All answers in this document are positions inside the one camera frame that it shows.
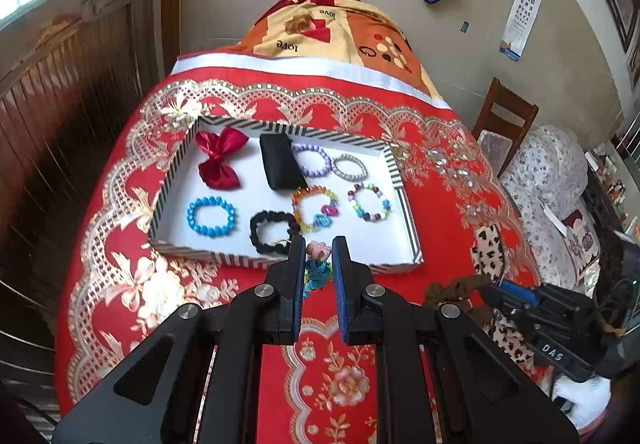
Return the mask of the white gloved right hand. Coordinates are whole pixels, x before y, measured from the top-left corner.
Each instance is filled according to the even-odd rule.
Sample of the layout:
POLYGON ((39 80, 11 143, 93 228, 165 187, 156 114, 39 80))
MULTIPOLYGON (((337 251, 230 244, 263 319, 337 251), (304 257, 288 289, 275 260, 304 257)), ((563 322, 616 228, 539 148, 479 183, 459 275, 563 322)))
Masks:
POLYGON ((560 375, 555 380, 551 398, 564 398, 569 408, 565 415, 578 431, 592 426, 605 412, 611 401, 611 380, 594 376, 584 382, 576 382, 560 375))

